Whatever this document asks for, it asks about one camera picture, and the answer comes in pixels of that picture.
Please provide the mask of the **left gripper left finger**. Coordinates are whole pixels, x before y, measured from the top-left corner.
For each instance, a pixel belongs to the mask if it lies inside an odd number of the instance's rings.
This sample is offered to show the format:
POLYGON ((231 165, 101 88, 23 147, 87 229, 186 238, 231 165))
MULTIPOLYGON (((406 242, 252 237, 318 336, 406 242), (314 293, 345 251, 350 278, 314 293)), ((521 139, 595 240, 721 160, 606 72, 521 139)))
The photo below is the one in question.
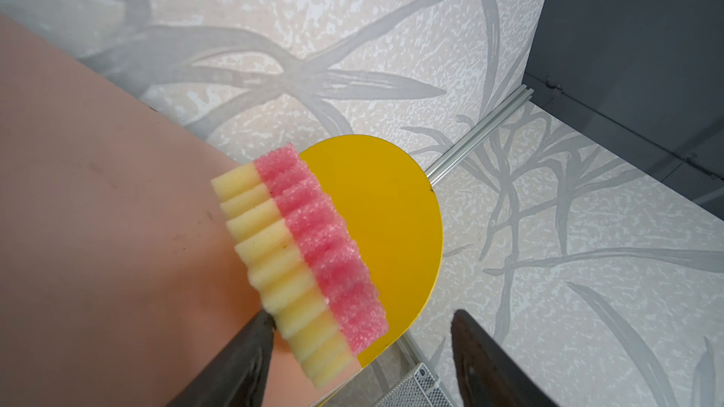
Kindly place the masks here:
POLYGON ((273 354, 275 320, 254 315, 168 407, 260 407, 273 354))

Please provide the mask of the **pink smiley sponge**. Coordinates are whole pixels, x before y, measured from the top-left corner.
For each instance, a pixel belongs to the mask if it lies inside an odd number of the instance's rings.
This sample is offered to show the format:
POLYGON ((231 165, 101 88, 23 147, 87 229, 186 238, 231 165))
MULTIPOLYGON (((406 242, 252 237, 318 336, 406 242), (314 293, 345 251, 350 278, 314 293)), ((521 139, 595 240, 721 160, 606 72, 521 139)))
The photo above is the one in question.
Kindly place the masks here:
POLYGON ((262 307, 305 376, 325 386, 388 332, 347 223, 291 144, 211 186, 262 307))

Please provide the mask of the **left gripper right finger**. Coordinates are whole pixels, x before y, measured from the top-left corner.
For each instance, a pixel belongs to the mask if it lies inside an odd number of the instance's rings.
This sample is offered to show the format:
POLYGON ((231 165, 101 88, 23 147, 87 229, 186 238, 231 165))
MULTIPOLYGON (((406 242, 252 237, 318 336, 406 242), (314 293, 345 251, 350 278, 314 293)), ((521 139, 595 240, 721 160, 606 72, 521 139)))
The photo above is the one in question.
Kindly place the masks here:
POLYGON ((556 407, 467 311, 454 312, 451 335, 465 406, 556 407))

